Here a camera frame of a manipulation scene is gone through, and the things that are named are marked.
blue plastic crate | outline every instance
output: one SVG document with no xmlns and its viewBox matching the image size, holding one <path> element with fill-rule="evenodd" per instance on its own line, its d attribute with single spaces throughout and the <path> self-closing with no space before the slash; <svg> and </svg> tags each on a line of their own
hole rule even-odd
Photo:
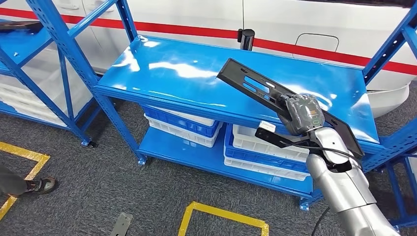
<svg viewBox="0 0 417 236">
<path fill-rule="evenodd" d="M 264 164 L 268 166 L 275 166 L 279 168 L 284 168 L 292 171 L 298 171 L 303 173 L 309 173 L 307 166 L 304 162 L 289 160 L 285 158 L 279 158 L 272 155 L 261 154 L 258 152 L 247 151 L 240 148 L 233 147 L 233 125 L 227 124 L 226 127 L 226 136 L 225 136 L 225 155 L 227 157 L 250 161 L 259 164 Z"/>
<path fill-rule="evenodd" d="M 141 105 L 141 107 L 144 110 L 145 114 L 150 118 L 154 118 L 165 123 L 175 125 L 177 127 L 186 129 L 196 134 L 203 135 L 208 138 L 212 138 L 214 136 L 214 133 L 216 132 L 216 129 L 220 123 L 216 120 L 214 121 L 212 126 L 207 126 L 189 119 L 170 114 L 157 108 L 153 108 L 146 105 Z"/>
</svg>

shelf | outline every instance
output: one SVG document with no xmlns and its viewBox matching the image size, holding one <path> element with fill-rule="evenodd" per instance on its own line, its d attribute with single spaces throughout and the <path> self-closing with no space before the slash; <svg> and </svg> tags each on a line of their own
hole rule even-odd
<svg viewBox="0 0 417 236">
<path fill-rule="evenodd" d="M 13 61 L 22 67 L 36 54 L 52 42 L 51 36 L 45 28 L 38 33 L 31 34 L 28 30 L 15 30 L 10 33 L 0 33 L 0 46 Z M 8 76 L 8 68 L 0 62 L 0 73 Z"/>
<path fill-rule="evenodd" d="M 297 181 L 225 166 L 223 163 L 225 129 L 226 127 L 223 126 L 214 146 L 209 148 L 202 145 L 190 145 L 190 142 L 183 138 L 150 127 L 140 144 L 139 152 L 280 192 L 311 198 L 310 194 L 313 190 L 311 177 L 307 177 L 304 181 Z"/>
<path fill-rule="evenodd" d="M 95 88 L 107 96 L 252 128 L 260 120 L 281 123 L 272 110 L 216 77 L 228 58 L 294 92 L 315 95 L 360 142 L 379 145 L 359 69 L 140 36 Z"/>
</svg>

black cable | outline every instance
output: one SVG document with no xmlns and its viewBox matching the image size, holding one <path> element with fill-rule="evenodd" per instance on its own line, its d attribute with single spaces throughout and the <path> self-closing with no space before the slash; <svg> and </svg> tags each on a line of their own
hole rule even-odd
<svg viewBox="0 0 417 236">
<path fill-rule="evenodd" d="M 317 220 L 316 225 L 314 226 L 313 232 L 311 233 L 311 236 L 314 236 L 314 234 L 316 233 L 317 229 L 319 228 L 320 222 L 323 220 L 328 210 L 330 210 L 329 207 L 326 208 L 326 210 L 320 216 L 319 220 Z"/>
<path fill-rule="evenodd" d="M 346 153 L 344 151 L 337 150 L 337 149 L 332 149 L 332 148 L 327 148 L 327 147 L 309 147 L 309 146 L 303 146 L 303 145 L 297 145 L 297 144 L 291 144 L 291 145 L 296 146 L 298 148 L 306 148 L 306 149 L 321 150 L 321 151 L 334 151 L 334 152 L 340 153 L 342 155 L 351 157 L 352 159 L 356 160 L 356 158 L 353 155 L 350 155 L 349 153 Z"/>
</svg>

sneaker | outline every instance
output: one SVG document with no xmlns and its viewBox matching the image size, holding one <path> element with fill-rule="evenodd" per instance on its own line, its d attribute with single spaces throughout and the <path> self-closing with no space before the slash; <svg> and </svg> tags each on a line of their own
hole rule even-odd
<svg viewBox="0 0 417 236">
<path fill-rule="evenodd" d="M 52 192 L 56 186 L 57 181 L 54 178 L 41 178 L 39 180 L 26 180 L 28 188 L 24 193 L 38 193 L 46 194 Z M 19 195 L 9 194 L 11 197 L 18 197 Z"/>
</svg>

yellow floor marking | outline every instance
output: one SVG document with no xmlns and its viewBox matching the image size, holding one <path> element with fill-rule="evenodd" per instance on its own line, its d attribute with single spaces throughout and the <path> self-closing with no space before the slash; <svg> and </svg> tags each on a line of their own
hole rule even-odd
<svg viewBox="0 0 417 236">
<path fill-rule="evenodd" d="M 0 142 L 0 150 L 24 157 L 29 160 L 37 161 L 37 164 L 35 165 L 35 167 L 26 176 L 25 178 L 26 180 L 32 180 L 36 176 L 36 174 L 40 171 L 40 169 L 42 169 L 43 165 L 45 165 L 45 163 L 49 160 L 48 155 L 26 150 L 24 148 L 16 147 L 16 146 L 3 143 L 3 142 Z M 12 207 L 12 205 L 15 203 L 16 200 L 17 198 L 15 197 L 9 197 L 7 201 L 1 206 L 0 220 L 3 219 L 3 217 L 6 215 L 6 213 L 9 211 L 9 209 Z"/>
<path fill-rule="evenodd" d="M 258 220 L 258 219 L 255 219 L 255 218 L 252 218 L 252 217 L 249 217 L 249 216 L 237 214 L 237 213 L 234 213 L 234 212 L 230 212 L 230 211 L 227 211 L 227 210 L 215 208 L 215 207 L 208 206 L 208 205 L 205 205 L 205 204 L 192 202 L 185 209 L 184 217 L 182 218 L 182 222 L 181 222 L 181 225 L 179 227 L 178 236 L 185 236 L 185 233 L 186 233 L 187 228 L 188 228 L 188 223 L 190 222 L 191 214 L 192 214 L 193 210 L 199 210 L 199 211 L 202 211 L 202 212 L 205 212 L 205 213 L 208 213 L 208 214 L 212 214 L 212 215 L 220 216 L 220 217 L 223 217 L 223 218 L 226 218 L 226 219 L 241 222 L 243 224 L 255 226 L 255 227 L 261 228 L 261 230 L 262 230 L 261 231 L 261 236 L 268 236 L 269 235 L 269 225 L 267 223 L 265 223 L 265 221 L 263 221 L 263 220 Z"/>
</svg>

